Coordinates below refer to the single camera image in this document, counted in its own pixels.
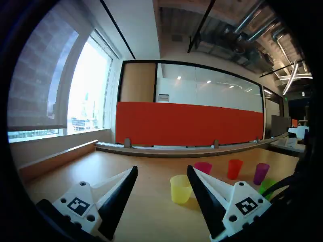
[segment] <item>orange panel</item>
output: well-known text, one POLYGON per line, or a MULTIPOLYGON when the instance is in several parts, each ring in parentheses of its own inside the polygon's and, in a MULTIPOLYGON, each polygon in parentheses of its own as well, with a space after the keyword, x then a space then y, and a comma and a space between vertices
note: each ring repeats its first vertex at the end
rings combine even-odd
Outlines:
POLYGON ((263 113, 233 108, 157 102, 119 102, 116 142, 202 146, 262 139, 263 113))
POLYGON ((298 123, 297 123, 297 119, 292 119, 292 127, 297 127, 298 123))

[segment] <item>black ceiling rod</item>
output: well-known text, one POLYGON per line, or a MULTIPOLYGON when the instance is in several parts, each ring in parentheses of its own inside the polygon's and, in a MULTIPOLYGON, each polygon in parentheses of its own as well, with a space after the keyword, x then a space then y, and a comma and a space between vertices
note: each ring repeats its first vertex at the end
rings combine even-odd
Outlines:
POLYGON ((190 43, 189 43, 189 50, 187 51, 187 53, 191 52, 191 49, 193 47, 193 44, 195 43, 195 41, 197 39, 197 36, 198 36, 199 32, 201 31, 201 28, 203 27, 203 25, 204 25, 204 23, 206 21, 206 18, 209 16, 209 13, 211 12, 211 9, 213 8, 213 5, 214 5, 215 1, 216 0, 211 0, 211 2, 209 4, 209 6, 208 6, 208 8, 207 8, 207 10, 206 10, 203 18, 202 18, 202 21, 199 24, 199 27, 197 28, 197 31, 196 31, 196 33, 195 33, 195 35, 193 37, 193 40, 190 41, 190 43))
MULTIPOLYGON (((305 60, 305 59, 298 60, 298 61, 296 61, 296 63, 302 62, 302 61, 304 61, 304 60, 305 60)), ((282 67, 282 68, 279 68, 279 69, 277 69, 277 70, 271 71, 271 72, 269 72, 269 73, 267 73, 267 74, 261 75, 260 77, 264 77, 264 76, 267 76, 267 75, 269 75, 269 74, 272 74, 272 73, 274 73, 274 72, 276 72, 276 71, 280 71, 280 70, 282 70, 282 69, 284 69, 284 68, 286 68, 286 67, 289 67, 289 66, 291 66, 291 65, 294 65, 294 63, 291 63, 291 64, 289 64, 289 65, 287 65, 287 66, 284 66, 284 67, 282 67)))
POLYGON ((119 26, 115 22, 112 14, 111 14, 110 10, 108 9, 107 5, 105 4, 104 0, 100 0, 100 2, 102 4, 103 8, 105 9, 105 11, 107 12, 108 16, 110 17, 110 19, 112 20, 112 22, 114 24, 114 27, 117 29, 117 31, 119 32, 121 38, 123 39, 124 43, 126 44, 126 46, 127 46, 128 50, 129 50, 130 54, 132 55, 133 59, 135 60, 136 58, 134 56, 134 53, 131 51, 131 49, 130 49, 130 47, 129 47, 129 45, 128 45, 125 37, 124 37, 124 35, 122 34, 121 30, 119 29, 119 26))

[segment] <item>red cup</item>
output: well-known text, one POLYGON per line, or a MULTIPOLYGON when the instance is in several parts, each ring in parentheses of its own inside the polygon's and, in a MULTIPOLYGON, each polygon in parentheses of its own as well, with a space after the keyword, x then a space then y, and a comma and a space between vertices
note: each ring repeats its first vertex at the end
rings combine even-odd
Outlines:
POLYGON ((207 163, 207 162, 196 162, 194 164, 194 167, 206 174, 210 174, 210 171, 212 169, 212 164, 207 163))
POLYGON ((240 172, 243 161, 241 160, 229 160, 229 168, 228 168, 228 178, 231 180, 235 180, 240 172))

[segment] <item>ductwork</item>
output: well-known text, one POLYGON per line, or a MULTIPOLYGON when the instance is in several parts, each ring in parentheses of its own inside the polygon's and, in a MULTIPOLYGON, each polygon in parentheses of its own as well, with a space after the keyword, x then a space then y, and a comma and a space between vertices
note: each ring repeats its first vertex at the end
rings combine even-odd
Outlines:
POLYGON ((259 29, 257 29, 247 41, 254 42, 256 39, 258 39, 268 30, 273 28, 277 23, 278 23, 277 17, 276 16, 271 17, 262 26, 260 26, 259 29))
POLYGON ((261 10, 266 6, 264 0, 256 2, 252 8, 247 12, 245 17, 241 20, 238 27, 233 31, 235 34, 239 34, 251 21, 261 12, 261 10))
POLYGON ((293 62, 292 62, 290 56, 288 55, 285 48, 279 42, 279 39, 281 39, 284 35, 285 35, 285 28, 280 28, 273 33, 273 40, 277 42, 279 48, 281 49, 281 51, 282 51, 283 55, 285 56, 286 60, 288 61, 288 63, 292 64, 293 62))

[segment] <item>green cup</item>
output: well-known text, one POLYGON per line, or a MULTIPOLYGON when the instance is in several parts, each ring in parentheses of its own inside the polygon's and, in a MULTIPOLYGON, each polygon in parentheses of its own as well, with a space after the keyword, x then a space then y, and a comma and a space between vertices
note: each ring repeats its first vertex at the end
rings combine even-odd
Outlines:
MULTIPOLYGON (((260 188, 259 188, 259 193, 263 194, 268 188, 270 188, 275 183, 276 183, 276 181, 273 179, 270 179, 270 178, 263 180, 260 185, 260 188)), ((271 197, 272 194, 273 193, 268 194, 267 196, 265 196, 265 198, 267 200, 269 200, 269 198, 271 197)))

